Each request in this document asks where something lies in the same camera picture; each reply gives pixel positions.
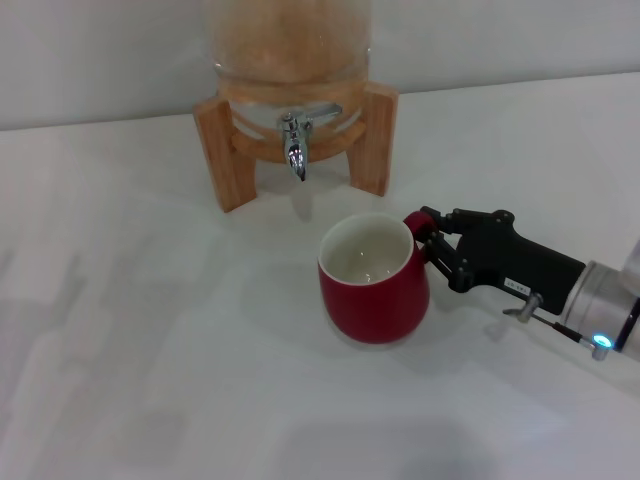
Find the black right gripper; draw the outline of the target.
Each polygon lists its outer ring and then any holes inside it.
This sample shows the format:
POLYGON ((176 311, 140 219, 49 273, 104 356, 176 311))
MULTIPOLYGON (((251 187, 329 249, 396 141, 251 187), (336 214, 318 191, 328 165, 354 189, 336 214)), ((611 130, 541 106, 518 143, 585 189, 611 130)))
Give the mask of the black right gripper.
POLYGON ((454 209, 443 214, 431 207, 428 215, 438 231, 460 236, 456 250, 439 232, 424 243, 424 257, 446 279, 451 290, 466 293, 491 286, 522 300, 535 293, 540 308, 559 315, 585 264, 528 240, 514 229, 515 216, 454 209))

